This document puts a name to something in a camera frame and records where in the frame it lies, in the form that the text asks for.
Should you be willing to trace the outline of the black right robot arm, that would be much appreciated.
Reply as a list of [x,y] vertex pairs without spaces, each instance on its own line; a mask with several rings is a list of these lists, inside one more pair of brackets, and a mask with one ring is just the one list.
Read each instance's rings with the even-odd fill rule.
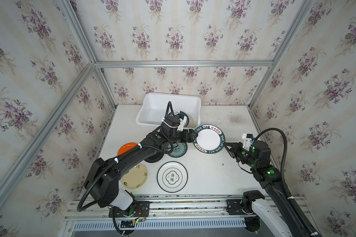
[[249,149],[244,148],[241,142],[226,142],[224,147],[238,163],[250,167],[253,177],[271,197],[281,216],[273,212],[261,192],[257,190],[243,194],[240,201],[241,211],[256,214],[276,237],[321,236],[287,191],[282,173],[271,165],[271,149],[266,142],[255,140]]

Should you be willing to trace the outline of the white plate black rim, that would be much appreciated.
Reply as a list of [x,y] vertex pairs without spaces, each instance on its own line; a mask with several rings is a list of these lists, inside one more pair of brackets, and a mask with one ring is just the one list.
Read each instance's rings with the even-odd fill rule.
[[188,182],[187,169],[178,162],[167,162],[157,172],[157,183],[167,193],[181,191]]

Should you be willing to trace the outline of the teal blue floral plate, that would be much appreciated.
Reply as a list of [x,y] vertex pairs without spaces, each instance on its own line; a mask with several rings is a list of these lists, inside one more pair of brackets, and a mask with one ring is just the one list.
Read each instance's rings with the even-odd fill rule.
[[173,144],[173,151],[168,154],[172,158],[183,157],[187,152],[188,146],[186,143],[177,142]]

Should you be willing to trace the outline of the white plate green lettered rim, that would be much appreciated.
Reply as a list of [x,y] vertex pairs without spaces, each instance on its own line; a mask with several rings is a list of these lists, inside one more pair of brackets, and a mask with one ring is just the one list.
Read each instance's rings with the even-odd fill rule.
[[225,144],[225,134],[217,126],[204,124],[194,130],[198,136],[193,141],[197,150],[205,154],[219,153]]

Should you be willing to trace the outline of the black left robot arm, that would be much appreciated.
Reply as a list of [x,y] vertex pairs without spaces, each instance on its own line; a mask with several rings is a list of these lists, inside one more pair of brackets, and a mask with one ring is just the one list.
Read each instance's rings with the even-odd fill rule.
[[136,209],[136,200],[128,191],[119,189],[119,181],[142,161],[170,154],[174,143],[194,142],[198,133],[191,128],[179,128],[180,124],[179,118],[167,116],[159,127],[148,133],[135,147],[107,160],[95,160],[83,184],[86,191],[78,203],[77,211],[84,211],[97,204],[101,208],[117,208],[131,215]]

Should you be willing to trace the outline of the white plate green red rim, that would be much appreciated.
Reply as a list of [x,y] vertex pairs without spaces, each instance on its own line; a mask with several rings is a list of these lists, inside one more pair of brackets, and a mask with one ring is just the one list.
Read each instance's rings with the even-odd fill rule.
[[181,119],[182,121],[184,121],[184,127],[189,126],[190,118],[189,118],[188,114],[186,114],[184,111],[174,110],[173,112],[169,112],[168,116],[170,116],[170,117],[175,116],[178,119]]

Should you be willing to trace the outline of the yellowish cream plate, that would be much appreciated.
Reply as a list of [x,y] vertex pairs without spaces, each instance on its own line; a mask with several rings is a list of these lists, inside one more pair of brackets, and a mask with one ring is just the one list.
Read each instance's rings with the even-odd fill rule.
[[147,178],[147,167],[144,164],[138,164],[121,178],[121,184],[127,189],[135,190],[140,188]]

